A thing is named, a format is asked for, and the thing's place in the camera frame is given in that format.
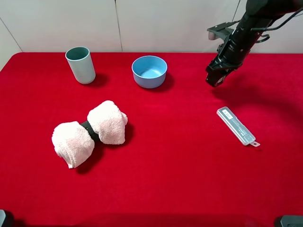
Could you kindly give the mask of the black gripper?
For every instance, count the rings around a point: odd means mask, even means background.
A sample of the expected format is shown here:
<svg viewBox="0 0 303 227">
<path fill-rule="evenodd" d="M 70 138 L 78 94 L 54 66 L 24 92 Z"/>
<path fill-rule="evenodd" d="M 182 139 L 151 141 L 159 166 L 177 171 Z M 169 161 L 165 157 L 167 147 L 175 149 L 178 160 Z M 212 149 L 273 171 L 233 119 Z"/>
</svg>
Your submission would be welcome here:
<svg viewBox="0 0 303 227">
<path fill-rule="evenodd" d="M 230 73 L 243 64 L 253 45 L 263 42 L 260 40 L 262 36 L 260 31 L 236 28 L 230 41 L 218 47 L 217 56 L 206 67 L 206 82 L 212 87 L 221 85 Z"/>
</svg>

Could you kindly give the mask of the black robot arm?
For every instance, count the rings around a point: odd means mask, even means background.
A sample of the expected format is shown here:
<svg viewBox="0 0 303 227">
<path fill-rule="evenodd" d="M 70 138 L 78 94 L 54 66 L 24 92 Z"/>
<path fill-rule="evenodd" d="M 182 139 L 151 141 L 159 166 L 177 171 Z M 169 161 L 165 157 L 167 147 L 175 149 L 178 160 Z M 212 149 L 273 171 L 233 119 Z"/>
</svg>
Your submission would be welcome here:
<svg viewBox="0 0 303 227">
<path fill-rule="evenodd" d="M 233 71 L 242 66 L 256 43 L 270 38 L 266 31 L 281 28 L 303 10 L 301 0 L 248 0 L 241 20 L 208 28 L 208 39 L 221 38 L 216 57 L 206 67 L 206 82 L 217 87 Z"/>
</svg>

